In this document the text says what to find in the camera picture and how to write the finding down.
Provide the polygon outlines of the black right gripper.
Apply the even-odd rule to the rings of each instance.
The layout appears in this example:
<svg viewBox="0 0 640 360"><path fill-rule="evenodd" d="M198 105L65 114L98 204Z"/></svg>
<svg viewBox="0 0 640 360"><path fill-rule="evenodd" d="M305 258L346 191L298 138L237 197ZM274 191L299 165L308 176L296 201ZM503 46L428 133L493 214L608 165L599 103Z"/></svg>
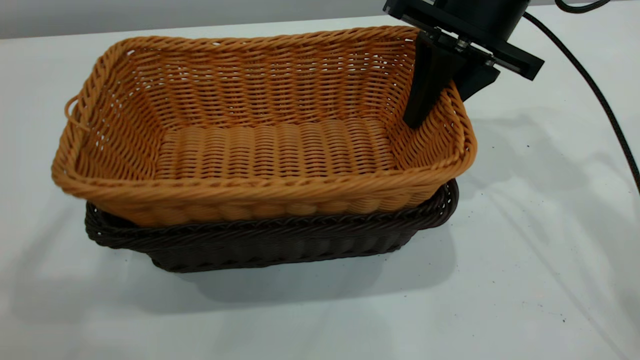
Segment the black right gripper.
<svg viewBox="0 0 640 360"><path fill-rule="evenodd" d="M387 0L384 13L421 30L414 41L406 125L420 128L452 80L462 102L496 82L500 70L466 63L457 51L473 44L485 50L490 62L534 80L544 60L509 43L529 5L528 0ZM444 44L441 35L448 36Z"/></svg>

